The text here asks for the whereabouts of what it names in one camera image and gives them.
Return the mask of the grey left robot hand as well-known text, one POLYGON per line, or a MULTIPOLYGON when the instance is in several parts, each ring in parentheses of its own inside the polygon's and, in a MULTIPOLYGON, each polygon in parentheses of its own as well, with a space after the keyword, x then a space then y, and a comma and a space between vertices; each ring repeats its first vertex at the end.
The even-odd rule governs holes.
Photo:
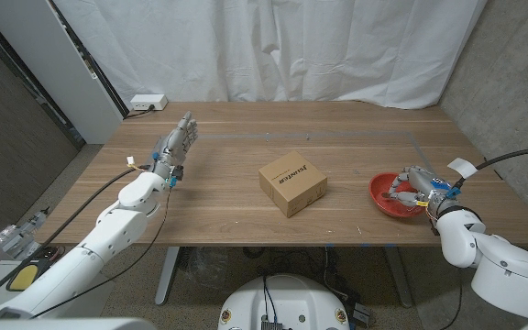
POLYGON ((159 150, 152 157, 169 167, 181 166, 186 160, 186 154, 198 138, 196 120, 188 111, 178 125, 162 140, 159 150))

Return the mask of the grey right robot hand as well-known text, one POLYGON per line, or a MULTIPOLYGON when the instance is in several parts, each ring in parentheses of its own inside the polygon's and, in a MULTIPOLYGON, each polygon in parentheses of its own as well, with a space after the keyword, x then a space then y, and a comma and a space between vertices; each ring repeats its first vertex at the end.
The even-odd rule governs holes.
POLYGON ((429 212, 438 215, 449 207, 459 205, 456 198, 446 196, 450 190, 451 185, 447 181, 413 165, 405 167, 382 195, 405 206, 426 206, 429 212), (409 183, 415 192, 398 192, 397 189, 402 183, 409 183))

